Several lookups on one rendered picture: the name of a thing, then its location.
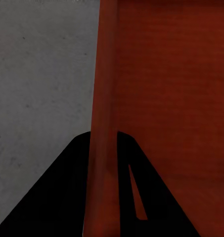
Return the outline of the storage box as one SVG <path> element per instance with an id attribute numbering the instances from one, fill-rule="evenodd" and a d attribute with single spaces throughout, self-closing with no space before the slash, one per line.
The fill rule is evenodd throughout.
<path id="1" fill-rule="evenodd" d="M 224 0 L 100 0 L 83 237 L 121 237 L 118 131 L 199 235 L 224 237 Z"/>

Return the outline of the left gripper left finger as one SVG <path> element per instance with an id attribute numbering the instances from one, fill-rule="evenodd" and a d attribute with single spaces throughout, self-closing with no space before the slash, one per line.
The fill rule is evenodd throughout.
<path id="1" fill-rule="evenodd" d="M 83 237 L 90 131 L 76 136 L 0 224 L 0 237 Z"/>

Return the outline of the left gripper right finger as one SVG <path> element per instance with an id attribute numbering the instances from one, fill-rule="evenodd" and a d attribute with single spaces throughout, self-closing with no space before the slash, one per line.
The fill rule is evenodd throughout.
<path id="1" fill-rule="evenodd" d="M 130 135 L 117 132 L 121 237 L 201 237 Z M 136 217 L 131 166 L 148 220 Z"/>

